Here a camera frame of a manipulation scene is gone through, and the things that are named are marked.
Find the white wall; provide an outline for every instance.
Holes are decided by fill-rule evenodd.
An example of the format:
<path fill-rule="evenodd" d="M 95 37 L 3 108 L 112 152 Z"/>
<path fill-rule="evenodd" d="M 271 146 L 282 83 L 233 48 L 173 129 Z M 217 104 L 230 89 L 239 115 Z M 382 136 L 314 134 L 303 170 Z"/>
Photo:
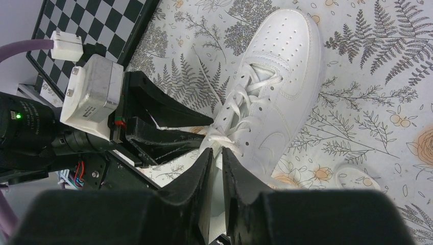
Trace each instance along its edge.
<path fill-rule="evenodd" d="M 42 0 L 0 0 L 0 46 L 31 39 Z M 26 54 L 0 64 L 0 91 L 16 94 L 19 83 L 34 84 L 37 71 Z"/>

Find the white connector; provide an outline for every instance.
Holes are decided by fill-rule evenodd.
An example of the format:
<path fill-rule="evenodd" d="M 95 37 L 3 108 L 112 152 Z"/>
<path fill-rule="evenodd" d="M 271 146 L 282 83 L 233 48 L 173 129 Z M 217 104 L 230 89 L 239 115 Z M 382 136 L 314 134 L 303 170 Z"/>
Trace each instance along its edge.
<path fill-rule="evenodd" d="M 75 34 L 53 31 L 51 40 L 54 41 L 53 59 L 77 62 L 84 53 L 81 37 Z"/>

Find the black plastic bracket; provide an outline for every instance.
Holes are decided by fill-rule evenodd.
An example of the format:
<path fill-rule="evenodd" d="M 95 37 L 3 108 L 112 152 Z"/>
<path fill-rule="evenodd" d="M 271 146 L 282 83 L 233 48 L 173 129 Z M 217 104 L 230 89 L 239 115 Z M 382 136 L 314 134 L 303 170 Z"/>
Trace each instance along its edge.
<path fill-rule="evenodd" d="M 200 147 L 203 135 L 179 130 L 160 130 L 138 117 L 128 120 L 125 137 L 145 165 L 169 162 Z"/>
<path fill-rule="evenodd" d="M 77 61 L 76 65 L 83 67 L 87 61 L 89 61 L 90 57 L 95 54 L 105 57 L 107 54 L 107 48 L 100 43 L 95 43 L 95 45 L 87 43 L 83 45 L 83 55 L 80 60 Z"/>
<path fill-rule="evenodd" d="M 34 201 L 9 244 L 207 245 L 212 161 L 212 150 L 205 150 L 158 191 L 47 191 Z"/>
<path fill-rule="evenodd" d="M 102 155 L 87 154 L 84 155 L 84 186 L 83 190 L 99 189 L 107 171 L 107 159 Z"/>
<path fill-rule="evenodd" d="M 223 149 L 223 181 L 232 244 L 414 244 L 378 191 L 272 191 L 230 149 Z"/>
<path fill-rule="evenodd" d="M 189 109 L 165 94 L 142 71 L 126 72 L 124 89 L 127 89 L 124 91 L 126 117 L 140 117 L 139 113 L 146 112 L 158 126 L 169 128 L 213 123 L 212 118 Z"/>

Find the red wire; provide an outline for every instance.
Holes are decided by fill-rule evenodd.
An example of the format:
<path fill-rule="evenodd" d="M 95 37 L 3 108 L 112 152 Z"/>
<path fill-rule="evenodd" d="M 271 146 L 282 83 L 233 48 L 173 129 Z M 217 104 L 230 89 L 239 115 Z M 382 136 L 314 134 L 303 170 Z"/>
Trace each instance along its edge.
<path fill-rule="evenodd" d="M 81 171 L 81 174 L 80 174 L 80 180 L 83 178 L 83 175 L 84 175 L 84 161 L 81 161 L 81 164 L 83 165 L 83 170 Z"/>
<path fill-rule="evenodd" d="M 77 171 L 75 172 L 75 177 L 74 177 L 74 183 L 77 186 L 79 186 L 78 183 L 77 183 L 77 176 L 78 176 L 78 171 L 80 170 L 80 165 L 81 165 L 81 162 L 78 162 Z"/>

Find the floral tablecloth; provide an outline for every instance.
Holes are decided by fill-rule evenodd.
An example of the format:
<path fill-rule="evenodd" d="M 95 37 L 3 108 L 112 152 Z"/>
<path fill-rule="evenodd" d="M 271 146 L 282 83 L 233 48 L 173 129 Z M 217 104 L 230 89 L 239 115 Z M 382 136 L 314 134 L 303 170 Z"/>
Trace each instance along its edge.
<path fill-rule="evenodd" d="M 224 102 L 252 36 L 280 8 L 299 9 L 318 24 L 326 80 L 273 177 L 335 188 L 334 179 L 344 184 L 346 177 L 335 169 L 353 164 L 395 202 L 415 240 L 433 244 L 432 1 L 161 0 L 128 69 L 213 116 L 217 100 L 205 76 Z M 165 185 L 197 154 L 142 171 Z M 353 183 L 368 187 L 370 178 Z"/>

